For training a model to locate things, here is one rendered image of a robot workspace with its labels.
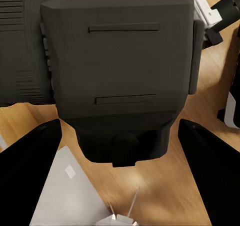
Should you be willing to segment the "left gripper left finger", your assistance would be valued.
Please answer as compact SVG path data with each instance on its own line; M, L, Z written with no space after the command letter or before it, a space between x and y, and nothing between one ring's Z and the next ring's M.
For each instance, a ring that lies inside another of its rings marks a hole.
M61 139L51 120L0 153L0 226L29 226Z

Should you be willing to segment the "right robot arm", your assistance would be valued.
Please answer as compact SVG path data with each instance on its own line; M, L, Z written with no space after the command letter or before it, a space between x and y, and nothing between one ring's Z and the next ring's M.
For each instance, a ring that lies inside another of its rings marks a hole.
M194 20L205 23L202 50L224 41L220 31L240 19L240 0L220 0L211 8L206 0L194 0Z

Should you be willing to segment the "digital camera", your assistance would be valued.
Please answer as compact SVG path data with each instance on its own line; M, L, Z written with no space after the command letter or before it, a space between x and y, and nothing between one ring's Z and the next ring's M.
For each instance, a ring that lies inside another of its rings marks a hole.
M91 162L161 158L197 90L194 12L194 0L0 0L0 107L55 104Z

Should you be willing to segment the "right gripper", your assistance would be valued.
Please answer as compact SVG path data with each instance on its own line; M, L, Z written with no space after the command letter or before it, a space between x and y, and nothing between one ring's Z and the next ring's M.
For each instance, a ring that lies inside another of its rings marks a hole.
M211 7L211 10L214 9L217 9L222 21L204 31L205 40L202 44L202 50L224 41L219 32L240 19L240 10L234 0L220 0Z

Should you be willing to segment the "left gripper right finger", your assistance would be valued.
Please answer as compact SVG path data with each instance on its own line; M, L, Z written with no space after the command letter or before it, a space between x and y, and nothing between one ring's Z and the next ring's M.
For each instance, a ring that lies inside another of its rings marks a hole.
M240 152L186 119L178 138L212 226L240 226Z

